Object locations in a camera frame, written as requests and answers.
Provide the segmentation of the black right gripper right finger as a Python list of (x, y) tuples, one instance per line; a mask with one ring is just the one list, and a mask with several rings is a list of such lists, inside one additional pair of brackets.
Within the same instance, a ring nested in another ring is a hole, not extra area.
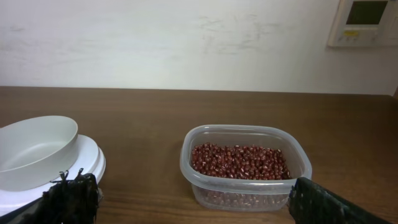
[(305, 177), (292, 187), (288, 208), (296, 224), (389, 224)]

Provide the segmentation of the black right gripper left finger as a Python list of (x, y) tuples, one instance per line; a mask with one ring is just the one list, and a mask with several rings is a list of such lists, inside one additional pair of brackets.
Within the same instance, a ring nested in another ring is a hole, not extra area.
[(9, 223), (94, 224), (100, 203), (95, 175), (80, 169), (74, 179), (68, 179), (67, 170), (60, 177), (41, 198), (11, 212)]

